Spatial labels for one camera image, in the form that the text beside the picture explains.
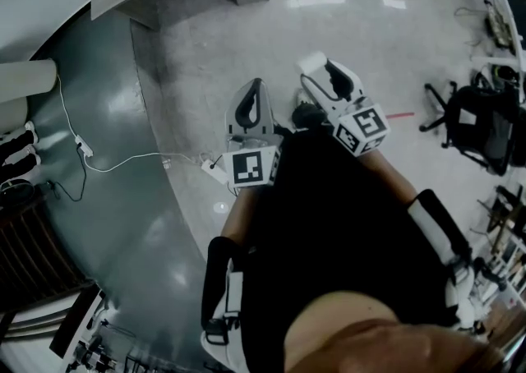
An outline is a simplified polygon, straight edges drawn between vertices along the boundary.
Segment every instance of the white shoe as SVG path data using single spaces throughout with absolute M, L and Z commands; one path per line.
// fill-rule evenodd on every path
M 38 154 L 36 154 L 36 149 L 34 148 L 33 145 L 29 145 L 27 147 L 27 154 L 32 154 L 35 156 L 35 159 L 36 159 L 36 165 L 37 166 L 40 166 L 42 164 L 42 159 L 40 158 L 40 156 Z
M 314 104 L 314 101 L 303 88 L 298 88 L 296 90 L 296 107 L 298 108 L 302 104 Z
M 31 131 L 33 132 L 33 144 L 36 144 L 37 142 L 39 142 L 39 136 L 36 134 L 35 132 L 35 124 L 32 122 L 32 121 L 28 121 L 25 125 L 24 125 L 25 129 L 27 131 Z

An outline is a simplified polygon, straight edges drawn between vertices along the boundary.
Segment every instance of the cable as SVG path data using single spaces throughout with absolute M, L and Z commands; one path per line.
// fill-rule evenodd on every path
M 238 197 L 238 195 L 236 195 L 236 194 L 235 194 L 234 192 L 232 192 L 232 190 L 230 189 L 230 182 L 227 182 L 227 189 L 228 189 L 228 191 L 229 191 L 232 195 Z
M 460 14 L 459 11 L 466 11 L 467 13 Z M 455 12 L 453 13 L 453 16 L 478 16 L 478 14 L 487 14 L 487 13 L 488 11 L 482 11 L 479 9 L 470 9 L 467 7 L 460 7 L 455 10 Z M 464 44 L 466 44 L 467 46 L 471 48 L 476 48 L 480 46 L 483 41 L 484 41 L 484 36 L 480 37 L 479 39 L 465 41 Z
M 102 322 L 100 322 L 100 324 L 106 328 L 106 329 L 110 329 L 110 330 L 114 330 L 115 332 L 119 332 L 120 334 L 124 335 L 124 336 L 127 336 L 128 338 L 136 338 L 137 336 L 131 332 L 129 329 L 125 329 L 125 328 L 121 328 L 120 326 L 116 326 L 116 325 L 113 325 L 113 324 L 110 324 L 108 322 L 108 320 L 104 319 Z
M 115 168 L 119 168 L 121 167 L 123 164 L 127 163 L 128 161 L 131 161 L 133 159 L 141 159 L 143 157 L 150 157 L 152 155 L 177 155 L 179 157 L 183 157 L 184 159 L 187 159 L 190 163 L 192 164 L 195 164 L 196 166 L 198 166 L 199 164 L 196 163 L 194 160 L 190 159 L 189 157 L 187 157 L 185 154 L 179 154 L 179 153 L 149 153 L 149 154 L 141 154 L 141 155 L 133 155 L 132 157 L 128 158 L 128 159 L 125 159 L 124 161 L 122 161 L 121 163 L 117 164 L 116 166 L 113 166 L 111 168 L 108 168 L 106 170 L 101 170 L 99 168 L 95 168 L 95 167 L 91 167 L 88 162 L 86 161 L 86 155 L 84 155 L 84 164 L 87 168 L 91 169 L 91 170 L 94 170 L 96 172 L 99 172 L 99 173 L 109 173 L 109 172 L 112 172 L 113 170 L 115 170 Z
M 217 164 L 217 162 L 221 160 L 221 157 L 223 157 L 223 155 L 220 155 L 220 156 L 219 156 L 219 157 L 218 157 L 218 158 L 217 158 L 217 159 L 216 159 L 216 160 L 210 165 L 210 168 L 211 168 L 212 170 L 214 170 L 214 167 L 215 167 L 215 165 Z
M 76 154 L 79 156 L 79 160 L 81 161 L 82 171 L 84 172 L 84 179 L 82 180 L 81 196 L 78 199 L 75 199 L 69 194 L 69 192 L 66 190 L 66 188 L 60 182 L 52 182 L 52 181 L 48 180 L 47 184 L 49 185 L 49 187 L 53 191 L 53 194 L 55 195 L 55 198 L 57 198 L 57 200 L 60 200 L 60 195 L 57 193 L 57 187 L 60 187 L 63 190 L 63 192 L 67 195 L 67 197 L 70 200 L 72 200 L 73 202 L 80 202 L 82 200 L 82 197 L 84 196 L 85 182 L 86 182 L 86 180 L 88 178 L 88 173 L 85 170 L 85 166 L 84 166 L 83 161 L 82 161 L 81 153 L 79 153 L 79 148 L 80 147 L 81 147 L 80 144 L 76 147 Z
M 69 118 L 69 113 L 67 112 L 66 102 L 64 101 L 64 94 L 62 92 L 62 80 L 60 79 L 59 74 L 57 74 L 57 78 L 58 78 L 58 92 L 60 93 L 60 99 L 62 100 L 62 107 L 64 108 L 64 113 L 66 114 L 67 125 L 69 126 L 69 130 L 72 132 L 73 136 L 76 138 L 76 133 L 73 130 L 72 121 Z
M 212 154 L 210 153 L 207 153 L 207 152 L 201 152 L 199 153 L 199 160 L 201 161 L 201 164 L 204 164 L 205 163 L 205 160 L 203 159 L 203 155 L 209 155 L 210 157 L 212 157 Z
M 489 235 L 488 233 L 478 232 L 477 230 L 474 230 L 474 229 L 472 229 L 472 228 L 470 228 L 469 231 L 472 232 L 472 233 L 475 233 L 475 234 L 479 234 L 479 235 L 481 235 L 481 236 L 484 236 L 484 237 L 486 238 L 487 242 L 488 242 L 490 245 L 493 246 L 493 242 L 491 241 L 491 239 L 490 239 L 490 235 Z
M 62 92 L 62 80 L 60 79 L 60 75 L 57 74 L 57 78 L 58 78 L 58 92 L 60 93 L 60 99 L 62 100 L 62 107 L 64 108 L 64 113 L 66 114 L 66 119 L 67 119 L 67 125 L 69 126 L 69 130 L 72 132 L 73 136 L 75 138 L 77 138 L 77 134 L 75 133 L 74 129 L 73 129 L 73 126 L 72 126 L 72 121 L 69 117 L 69 113 L 67 112 L 67 108 L 66 108 L 66 102 L 64 101 L 64 93 Z M 78 145 L 76 147 L 76 152 L 78 153 L 78 149 L 79 149 L 80 145 Z M 87 162 L 87 158 L 86 158 L 86 155 L 84 154 L 84 164 L 82 164 L 82 169 L 85 171 L 85 166 L 91 170 L 94 170 L 96 172 L 99 172 L 99 173 L 109 173 L 113 170 L 115 170 L 115 168 L 118 168 L 118 167 L 121 167 L 123 164 L 127 163 L 128 161 L 132 160 L 132 159 L 139 159 L 139 158 L 142 158 L 142 157 L 150 157 L 151 155 L 177 155 L 179 157 L 183 157 L 184 159 L 187 159 L 190 163 L 192 164 L 195 164 L 195 165 L 199 165 L 198 163 L 196 163 L 194 160 L 188 158 L 186 155 L 184 154 L 179 154 L 179 153 L 149 153 L 149 154 L 141 154 L 141 155 L 133 155 L 132 157 L 130 157 L 129 159 L 125 159 L 124 161 L 122 161 L 121 163 L 117 164 L 116 166 L 114 167 L 111 167 L 111 168 L 108 168 L 106 170 L 100 170 L 98 168 L 95 168 L 95 167 L 91 167 L 88 162 Z M 59 183 L 59 182 L 49 182 L 49 184 L 52 186 L 52 189 L 54 189 L 54 184 L 56 184 L 57 186 L 59 186 L 65 193 L 66 195 L 68 195 L 70 197 L 70 199 L 73 201 L 73 202 L 78 202 L 79 200 L 82 199 L 82 194 L 84 193 L 84 186 L 85 186 L 85 179 L 86 179 L 86 175 L 84 177 L 84 181 L 83 181 L 83 184 L 82 184 L 82 193 L 81 193 L 81 197 L 78 199 L 78 200 L 74 200 L 71 195 L 69 193 L 67 193 L 66 189 L 64 189 L 64 187 Z

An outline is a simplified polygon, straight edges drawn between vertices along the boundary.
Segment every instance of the office chair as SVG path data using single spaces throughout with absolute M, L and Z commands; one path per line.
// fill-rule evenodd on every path
M 519 121 L 519 98 L 515 89 L 497 92 L 474 86 L 453 92 L 448 103 L 432 85 L 424 88 L 438 100 L 444 116 L 429 126 L 420 126 L 421 132 L 445 124 L 447 138 L 443 148 L 454 146 L 460 153 L 481 165 L 489 173 L 503 176 L 510 163 Z

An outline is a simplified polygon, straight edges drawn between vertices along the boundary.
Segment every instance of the polished floor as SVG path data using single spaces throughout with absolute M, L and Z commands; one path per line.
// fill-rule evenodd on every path
M 157 151 L 136 70 L 130 20 L 89 12 L 65 29 L 40 58 L 52 58 L 75 133 L 110 168 L 136 154 Z M 46 186 L 49 220 L 72 259 L 104 290 L 115 311 L 104 317 L 127 335 L 106 334 L 111 357 L 128 351 L 150 367 L 200 371 L 208 358 L 200 344 L 205 260 L 168 183 L 162 159 L 134 159 L 84 178 L 58 87 L 29 99 L 42 165 L 34 183 L 60 182 L 57 199 Z
M 356 72 L 385 113 L 415 113 L 392 121 L 381 150 L 417 189 L 432 188 L 475 239 L 468 229 L 483 219 L 477 199 L 488 199 L 507 179 L 443 150 L 443 132 L 418 131 L 432 117 L 423 85 L 443 90 L 448 80 L 469 79 L 478 22 L 454 12 L 473 6 L 472 0 L 270 0 L 240 7 L 233 0 L 161 0 L 155 108 L 162 111 L 150 115 L 159 147 L 170 139 L 177 152 L 196 160 L 200 153 L 218 157 L 225 151 L 229 100 L 255 77 L 268 85 L 276 118 L 288 120 L 299 87 L 293 64 L 322 50 Z M 173 161 L 167 172 L 205 255 L 226 217 L 214 207 L 231 205 L 233 197 L 197 166 Z

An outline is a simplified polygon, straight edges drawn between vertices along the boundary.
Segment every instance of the electrical outlet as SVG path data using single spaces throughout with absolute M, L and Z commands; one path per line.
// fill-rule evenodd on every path
M 75 142 L 77 145 L 81 145 L 81 150 L 86 157 L 93 157 L 93 150 L 90 146 L 82 139 L 80 135 L 75 136 Z
M 217 180 L 219 183 L 221 183 L 222 185 L 226 185 L 227 182 L 228 182 L 228 176 L 227 176 L 227 173 L 225 173 L 223 171 L 223 169 L 221 167 L 219 167 L 217 164 L 214 166 L 214 168 L 212 168 L 213 162 L 212 160 L 209 160 L 207 159 L 203 165 L 201 166 L 201 168 L 206 172 L 208 173 L 209 175 L 211 175 L 215 180 Z

